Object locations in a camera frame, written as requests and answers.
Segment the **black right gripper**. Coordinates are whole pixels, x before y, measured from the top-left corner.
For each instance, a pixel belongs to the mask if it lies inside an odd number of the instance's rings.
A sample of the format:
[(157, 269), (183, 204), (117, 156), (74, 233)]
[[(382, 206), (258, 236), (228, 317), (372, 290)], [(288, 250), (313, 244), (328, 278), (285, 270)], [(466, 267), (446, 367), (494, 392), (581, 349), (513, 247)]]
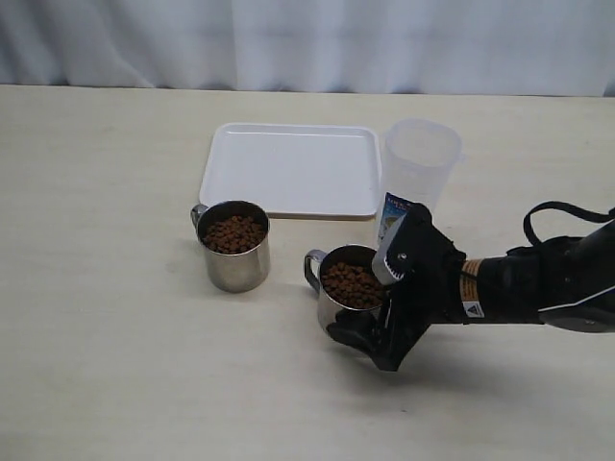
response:
[(384, 235), (372, 259), (380, 284), (390, 284), (375, 308), (343, 307), (326, 322), (339, 344), (363, 353), (376, 368), (396, 372), (430, 325), (465, 325), (459, 279), (466, 254), (412, 203)]

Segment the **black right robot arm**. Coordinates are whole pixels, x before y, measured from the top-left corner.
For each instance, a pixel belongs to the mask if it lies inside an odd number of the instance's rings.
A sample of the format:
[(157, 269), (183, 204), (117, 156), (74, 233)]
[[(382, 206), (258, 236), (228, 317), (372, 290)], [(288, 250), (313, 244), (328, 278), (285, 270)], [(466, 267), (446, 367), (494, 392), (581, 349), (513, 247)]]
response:
[(375, 308), (342, 306), (325, 321), (332, 340), (393, 372), (433, 325), (548, 325), (586, 333), (614, 330), (614, 213), (564, 202), (535, 206), (598, 225), (586, 236), (541, 240), (531, 217), (528, 245), (470, 259), (411, 204), (370, 262), (384, 286)]

